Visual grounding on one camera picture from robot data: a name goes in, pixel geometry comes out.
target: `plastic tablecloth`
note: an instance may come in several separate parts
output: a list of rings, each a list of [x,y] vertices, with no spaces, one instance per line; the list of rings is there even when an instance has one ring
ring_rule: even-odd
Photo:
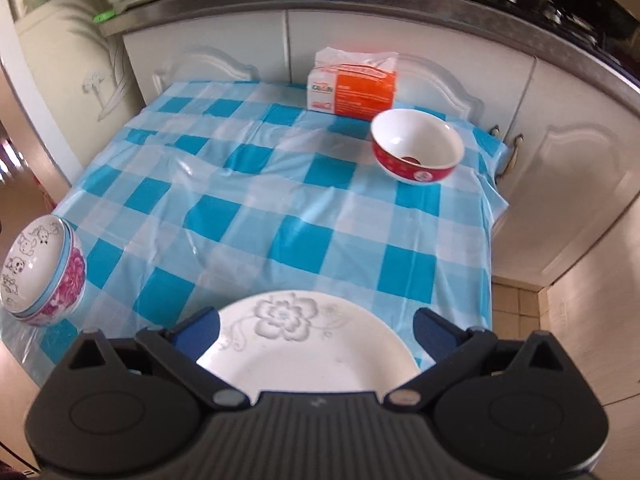
[[[422,368],[432,360],[412,333],[418,308],[491,325],[503,143],[449,120],[462,163],[441,183],[409,186],[377,166],[369,123],[306,110],[305,99],[294,85],[178,82],[117,133],[55,211],[87,258],[80,306],[50,328],[0,309],[0,338],[37,384],[82,329],[132,336],[268,290],[359,304]]]

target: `pink floral bowl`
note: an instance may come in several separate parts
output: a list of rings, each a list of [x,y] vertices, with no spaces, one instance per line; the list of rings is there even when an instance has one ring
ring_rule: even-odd
[[[86,281],[86,260],[78,236],[64,220],[63,224],[72,241],[68,259],[64,263],[65,269],[58,284],[42,307],[28,317],[14,314],[14,317],[24,323],[33,326],[56,324],[64,317],[70,316],[82,300]]]

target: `gray flower design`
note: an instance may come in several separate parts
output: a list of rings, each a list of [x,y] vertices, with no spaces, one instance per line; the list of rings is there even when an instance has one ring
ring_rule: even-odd
[[[295,294],[283,294],[277,299],[259,301],[254,309],[260,318],[255,333],[268,339],[283,337],[287,341],[308,339],[311,319],[318,315],[318,306],[310,298],[297,298]]]

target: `stacked bowls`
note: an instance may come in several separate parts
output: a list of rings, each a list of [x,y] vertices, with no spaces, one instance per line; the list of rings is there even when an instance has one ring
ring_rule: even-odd
[[[85,279],[78,236],[62,218],[41,216],[9,249],[0,274],[0,303],[24,323],[55,324],[78,306]]]

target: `countertop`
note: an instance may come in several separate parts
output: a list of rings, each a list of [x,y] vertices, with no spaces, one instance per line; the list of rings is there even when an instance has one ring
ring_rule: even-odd
[[[535,56],[599,88],[640,117],[640,84],[622,67],[511,12],[472,0],[158,0],[100,24],[104,36],[258,10],[336,10],[453,28]]]

